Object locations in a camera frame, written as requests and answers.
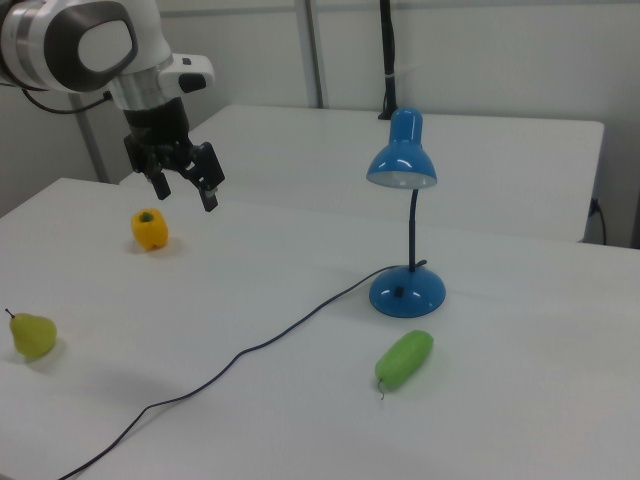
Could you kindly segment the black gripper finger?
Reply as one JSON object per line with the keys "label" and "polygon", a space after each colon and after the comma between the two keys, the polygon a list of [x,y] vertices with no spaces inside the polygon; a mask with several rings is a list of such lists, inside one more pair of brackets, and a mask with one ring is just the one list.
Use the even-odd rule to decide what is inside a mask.
{"label": "black gripper finger", "polygon": [[200,195],[203,208],[211,212],[218,206],[216,192],[225,180],[219,159],[209,142],[200,145],[178,145],[177,171]]}
{"label": "black gripper finger", "polygon": [[163,173],[161,158],[153,148],[146,149],[144,156],[144,174],[152,184],[157,198],[165,200],[171,194],[171,190]]}

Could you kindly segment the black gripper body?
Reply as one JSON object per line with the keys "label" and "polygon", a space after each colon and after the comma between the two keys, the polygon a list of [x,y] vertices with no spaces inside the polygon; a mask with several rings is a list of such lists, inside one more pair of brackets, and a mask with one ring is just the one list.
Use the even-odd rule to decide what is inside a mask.
{"label": "black gripper body", "polygon": [[181,98],[148,110],[123,113],[130,129],[124,144],[134,172],[151,174],[160,168],[179,171],[189,165],[193,144]]}

